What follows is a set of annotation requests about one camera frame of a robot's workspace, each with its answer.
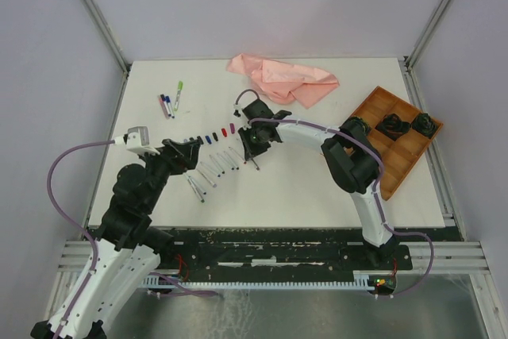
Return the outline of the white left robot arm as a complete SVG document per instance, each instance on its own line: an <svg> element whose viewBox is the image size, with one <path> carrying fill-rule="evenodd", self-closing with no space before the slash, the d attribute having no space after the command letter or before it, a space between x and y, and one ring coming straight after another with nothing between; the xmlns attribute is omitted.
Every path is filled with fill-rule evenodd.
<svg viewBox="0 0 508 339"><path fill-rule="evenodd" d="M168 179L196 168L199 142L166 139L154 148L133 129L107 143L124 147L142 162L118 172L100 226L83 233L91 244L84 269L61 307L32 328L33 338L105 338L141 281L175 260L172 235L153 227L150 215Z"/></svg>

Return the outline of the black mounting base plate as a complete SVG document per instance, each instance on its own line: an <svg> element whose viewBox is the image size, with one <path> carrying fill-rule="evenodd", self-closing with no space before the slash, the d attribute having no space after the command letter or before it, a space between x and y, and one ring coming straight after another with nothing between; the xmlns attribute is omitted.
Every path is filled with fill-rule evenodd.
<svg viewBox="0 0 508 339"><path fill-rule="evenodd" d="M379 255L359 229L170 229L157 271L190 282L350 281L354 272L395 273L413 264L407 246Z"/></svg>

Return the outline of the green black coiled bundle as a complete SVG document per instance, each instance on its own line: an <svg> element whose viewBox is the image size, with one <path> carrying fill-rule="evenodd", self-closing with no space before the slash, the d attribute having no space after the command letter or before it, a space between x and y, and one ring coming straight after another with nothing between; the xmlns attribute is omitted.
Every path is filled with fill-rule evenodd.
<svg viewBox="0 0 508 339"><path fill-rule="evenodd" d="M347 122L358 125L365 136L367 136L371 132L371 126L361 117L351 116L348 118Z"/></svg>

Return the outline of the green-tipped white pen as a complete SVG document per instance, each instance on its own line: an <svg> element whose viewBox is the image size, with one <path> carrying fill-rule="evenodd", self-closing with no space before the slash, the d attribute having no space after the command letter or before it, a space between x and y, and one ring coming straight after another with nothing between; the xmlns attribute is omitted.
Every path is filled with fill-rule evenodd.
<svg viewBox="0 0 508 339"><path fill-rule="evenodd" d="M205 202L204 196L203 196L202 192L198 189L198 187L196 186L196 184L194 183L192 178L190 176L186 175L186 180L189 183L190 187L192 188L192 190L193 190L194 194L196 195L197 199L199 200L199 202L204 203Z"/></svg>

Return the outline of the aluminium frame post left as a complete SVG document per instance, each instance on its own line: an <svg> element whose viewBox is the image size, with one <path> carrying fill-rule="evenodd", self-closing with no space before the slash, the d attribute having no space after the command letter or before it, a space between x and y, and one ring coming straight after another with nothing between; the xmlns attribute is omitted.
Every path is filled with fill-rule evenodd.
<svg viewBox="0 0 508 339"><path fill-rule="evenodd" d="M124 73L128 73L131 67L131 63L126 59L98 3L95 0L80 0L80 1L84 5L90 19L92 20L96 29L98 30L99 35L104 40L106 47L110 51L118 67Z"/></svg>

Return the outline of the wooden compartment tray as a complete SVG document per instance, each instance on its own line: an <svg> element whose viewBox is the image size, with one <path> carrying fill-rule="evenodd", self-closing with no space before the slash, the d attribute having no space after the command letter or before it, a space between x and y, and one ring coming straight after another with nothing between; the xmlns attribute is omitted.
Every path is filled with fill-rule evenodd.
<svg viewBox="0 0 508 339"><path fill-rule="evenodd" d="M368 140L385 166L380 185L385 200L397 191L443 126L382 87L376 87L352 116L363 118L371 126Z"/></svg>

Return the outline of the aluminium frame post right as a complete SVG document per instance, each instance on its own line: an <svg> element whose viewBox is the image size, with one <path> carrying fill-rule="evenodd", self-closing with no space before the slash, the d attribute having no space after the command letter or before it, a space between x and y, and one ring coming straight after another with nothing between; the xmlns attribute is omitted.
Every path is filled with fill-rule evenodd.
<svg viewBox="0 0 508 339"><path fill-rule="evenodd" d="M434 7L428 21L425 23L424 29L418 36L411 53L405 58L405 67L407 71L415 69L416 65L422 58L425 49L432 40L433 35L437 31L437 28L444 20L453 1L454 0L438 0L438 3Z"/></svg>

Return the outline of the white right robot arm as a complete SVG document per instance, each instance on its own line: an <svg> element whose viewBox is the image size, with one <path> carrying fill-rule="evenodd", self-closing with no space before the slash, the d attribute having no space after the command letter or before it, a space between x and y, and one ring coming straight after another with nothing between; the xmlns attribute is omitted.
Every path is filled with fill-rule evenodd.
<svg viewBox="0 0 508 339"><path fill-rule="evenodd" d="M384 165L360 123L348 119L338 128L325 127L287 110L275 114L259 99L246 107L235 103L233 114L247 121L238 129L246 160L265 153L273 142L299 144L322 154L335 184L352 197L362 226L365 261L373 268L392 261L398 241L383 210Z"/></svg>

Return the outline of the light green capped pen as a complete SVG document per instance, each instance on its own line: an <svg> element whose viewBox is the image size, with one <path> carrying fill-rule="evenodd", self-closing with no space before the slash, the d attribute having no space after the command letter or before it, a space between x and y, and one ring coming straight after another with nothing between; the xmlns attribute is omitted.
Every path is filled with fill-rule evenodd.
<svg viewBox="0 0 508 339"><path fill-rule="evenodd" d="M175 111L179 109L182 90L183 90L183 81L179 81L178 86L177 86L176 96L175 96L175 103L174 103L174 110Z"/></svg>

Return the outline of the aluminium frame post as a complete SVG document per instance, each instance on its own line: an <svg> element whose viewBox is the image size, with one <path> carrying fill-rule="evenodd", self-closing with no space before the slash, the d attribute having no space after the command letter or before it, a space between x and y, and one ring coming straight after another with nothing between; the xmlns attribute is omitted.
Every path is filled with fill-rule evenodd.
<svg viewBox="0 0 508 339"><path fill-rule="evenodd" d="M124 73L128 73L131 67L131 63L126 59L98 3L95 0L80 0L80 1L84 5L90 19L92 20L96 29L98 30L99 35L104 40L106 47L110 51L118 67Z"/></svg>
<svg viewBox="0 0 508 339"><path fill-rule="evenodd" d="M437 28L444 20L453 1L454 0L438 0L438 3L434 7L428 21L425 23L424 29L418 36L411 53L405 58L405 67L407 71L415 69L416 65L422 58L425 49L432 40L433 35L437 31Z"/></svg>

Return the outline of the pink cloth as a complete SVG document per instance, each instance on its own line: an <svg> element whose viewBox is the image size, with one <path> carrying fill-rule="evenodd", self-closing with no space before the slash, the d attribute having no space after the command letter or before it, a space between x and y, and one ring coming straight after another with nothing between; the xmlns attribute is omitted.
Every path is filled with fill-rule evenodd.
<svg viewBox="0 0 508 339"><path fill-rule="evenodd" d="M226 70L247 76L253 90L276 104L298 102L306 109L340 86L335 75L318 67L289 64L244 53L234 56Z"/></svg>

